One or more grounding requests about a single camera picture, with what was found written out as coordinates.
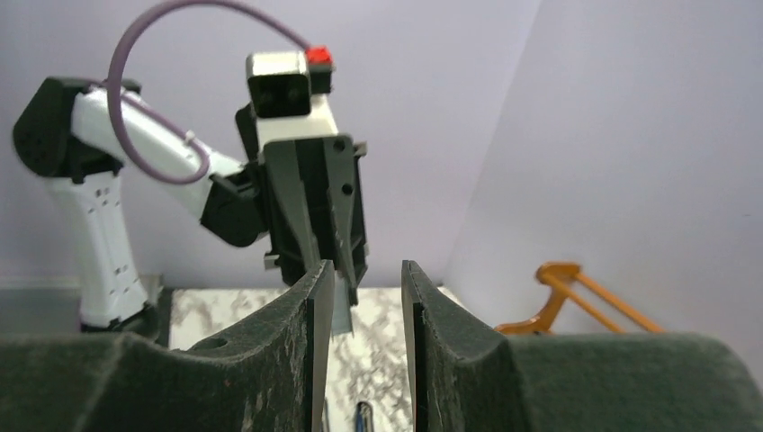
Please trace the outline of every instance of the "purple cable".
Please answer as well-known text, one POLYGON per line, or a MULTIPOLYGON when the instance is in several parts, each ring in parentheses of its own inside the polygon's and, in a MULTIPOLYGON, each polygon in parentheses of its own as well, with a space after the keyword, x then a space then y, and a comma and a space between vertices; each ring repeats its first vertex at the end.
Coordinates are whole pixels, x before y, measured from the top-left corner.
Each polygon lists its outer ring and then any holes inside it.
POLYGON ((299 46, 301 49, 307 50, 310 48, 310 44, 306 40, 304 40, 302 37, 300 37, 293 31, 291 31, 290 29, 288 29, 286 26, 284 26, 280 22, 277 22, 274 18, 256 9, 254 6, 243 4, 235 0, 171 0, 171 1, 165 1, 160 4, 157 4, 156 6, 148 9, 145 13, 139 16, 130 25, 130 27, 128 27, 124 35, 122 35, 119 43, 117 44, 117 48, 114 51, 114 54, 112 56, 112 63, 109 66, 109 76, 105 82, 106 92, 107 92, 106 99, 107 99, 108 107, 109 107, 109 117, 112 121, 112 128, 114 129, 114 135, 116 136, 122 150, 124 150, 125 154, 130 159, 130 161, 133 164, 135 164, 135 166, 138 167, 141 171, 143 171, 147 176, 170 185, 188 185, 190 183, 196 182, 204 178, 207 175, 207 172, 209 171, 209 168, 210 168, 209 155, 206 153, 206 151, 204 151, 204 149, 200 145, 199 141, 196 140, 196 138, 193 138, 193 137, 190 137, 190 139, 186 138, 186 131, 181 130, 180 128, 174 126, 169 120, 162 117, 158 113, 150 111, 149 109, 147 109, 146 107, 144 107, 143 105, 139 103, 135 103, 129 97, 126 97, 126 96, 123 97, 121 93, 121 82, 124 75, 124 69, 127 64, 127 58, 130 55, 130 51, 132 50, 132 47, 135 45, 135 42, 138 41, 138 38, 140 37, 140 35, 142 35, 143 32, 145 32, 146 29, 151 26, 151 24, 155 23, 159 18, 173 11, 176 11, 178 9, 183 9, 188 6, 207 6, 207 5, 220 6, 225 9, 240 12, 244 15, 254 18, 255 20, 258 20, 259 22, 267 25, 268 27, 275 30, 276 32, 281 33, 282 36, 294 42, 294 44, 299 46), (153 121, 158 122, 159 124, 167 128, 168 130, 172 131, 182 140, 187 140, 188 146, 191 147, 191 149, 193 149, 193 151, 196 152, 196 154, 199 156, 199 158, 202 161, 201 166, 199 166, 199 170, 196 171, 194 174, 189 175, 187 177, 176 178, 176 177, 164 175, 160 171, 152 167, 146 161, 146 159, 144 159, 140 155, 140 153, 135 149, 135 146, 132 145, 132 141, 130 140, 130 136, 128 135, 127 128, 124 125, 124 119, 122 118, 122 111, 121 111, 122 101, 124 101, 126 104, 128 104, 132 108, 135 108, 141 113, 147 115, 153 121))

